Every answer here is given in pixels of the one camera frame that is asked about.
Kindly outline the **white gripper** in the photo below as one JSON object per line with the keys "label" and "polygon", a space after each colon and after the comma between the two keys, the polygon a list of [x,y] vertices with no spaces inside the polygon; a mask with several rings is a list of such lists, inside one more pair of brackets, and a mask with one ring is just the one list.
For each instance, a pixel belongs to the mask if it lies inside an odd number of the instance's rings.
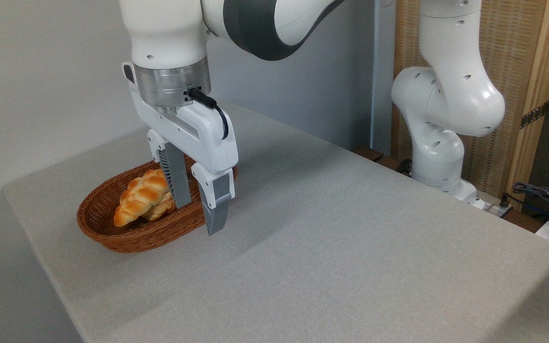
{"label": "white gripper", "polygon": [[211,236],[224,228],[229,204],[235,197],[234,170],[238,149],[231,119],[226,114],[228,135],[216,109],[192,101],[181,107],[154,107],[139,92],[135,67],[123,63],[131,97],[140,119],[152,130],[147,137],[151,154],[159,163],[174,197],[176,208],[192,202],[184,154],[197,163],[192,166],[203,206],[205,224]]}

